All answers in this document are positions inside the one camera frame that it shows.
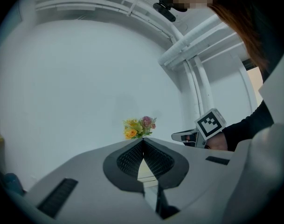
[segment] black slot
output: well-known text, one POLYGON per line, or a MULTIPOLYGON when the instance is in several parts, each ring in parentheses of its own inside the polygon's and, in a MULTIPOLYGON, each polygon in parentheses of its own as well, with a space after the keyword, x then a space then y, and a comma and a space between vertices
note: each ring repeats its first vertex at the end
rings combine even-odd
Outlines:
POLYGON ((37 209, 49 217, 55 218, 78 181, 64 178, 57 187, 38 205, 37 209))
POLYGON ((220 164, 223 164, 223 165, 228 165, 228 163, 230 162, 229 159, 222 159, 222 158, 213 157, 213 156, 207 157, 206 160, 211 161, 211 162, 220 163, 220 164))
POLYGON ((159 186, 158 195, 157 195, 157 202, 156 202, 156 213, 160 215, 162 219, 166 219, 180 210, 174 206, 169 206, 163 189, 159 186))

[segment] black sleeve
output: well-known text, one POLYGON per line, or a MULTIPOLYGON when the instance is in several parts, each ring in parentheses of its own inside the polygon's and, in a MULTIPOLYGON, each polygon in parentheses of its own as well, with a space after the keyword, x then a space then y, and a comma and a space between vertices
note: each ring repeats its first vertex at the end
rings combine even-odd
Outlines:
POLYGON ((237 144, 242 140, 252 139, 260 130, 273 124, 269 110, 264 103, 241 122, 223 129, 229 151, 235 151, 237 144))

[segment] white ceiling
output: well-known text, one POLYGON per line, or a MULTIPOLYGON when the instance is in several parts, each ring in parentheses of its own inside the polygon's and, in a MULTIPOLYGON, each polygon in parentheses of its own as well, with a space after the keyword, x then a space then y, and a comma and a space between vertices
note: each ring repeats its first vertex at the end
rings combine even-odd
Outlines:
POLYGON ((174 23, 175 26, 183 34, 186 34, 188 31, 213 15, 213 12, 208 8, 189 9, 185 13, 171 9, 171 13, 176 17, 176 22, 174 23))

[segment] black vent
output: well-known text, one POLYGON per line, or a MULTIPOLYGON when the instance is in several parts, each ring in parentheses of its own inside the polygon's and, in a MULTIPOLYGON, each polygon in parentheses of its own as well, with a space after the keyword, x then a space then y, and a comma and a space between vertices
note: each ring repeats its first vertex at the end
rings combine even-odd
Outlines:
POLYGON ((142 142, 140 142, 118 157, 117 166, 129 176, 138 178, 139 168, 142 160, 142 142))
POLYGON ((223 164, 223 165, 228 165, 228 163, 230 162, 229 159, 222 159, 222 158, 213 157, 213 156, 207 157, 206 160, 211 161, 211 162, 216 162, 219 164, 223 164))
POLYGON ((65 178, 37 207, 49 217, 54 218, 70 196, 78 181, 65 178))
POLYGON ((156 179, 170 171, 174 166, 174 159, 158 148, 147 143, 144 145, 144 157, 149 169, 156 179))
POLYGON ((245 60, 245 61, 243 61, 242 63, 243 63, 243 65, 244 65, 244 67, 245 67, 246 70, 251 70, 251 69, 253 69, 253 68, 256 67, 256 66, 252 63, 252 61, 251 61, 250 59, 245 60))

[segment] metal bracket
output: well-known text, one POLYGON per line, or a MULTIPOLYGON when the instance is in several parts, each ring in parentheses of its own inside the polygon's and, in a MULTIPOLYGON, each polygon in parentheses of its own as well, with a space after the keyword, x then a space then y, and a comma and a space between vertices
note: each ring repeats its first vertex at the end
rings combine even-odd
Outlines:
POLYGON ((132 11, 133 11, 133 9, 134 9, 134 7, 136 6, 137 3, 138 3, 138 0, 135 0, 126 16, 129 17, 132 14, 132 11))

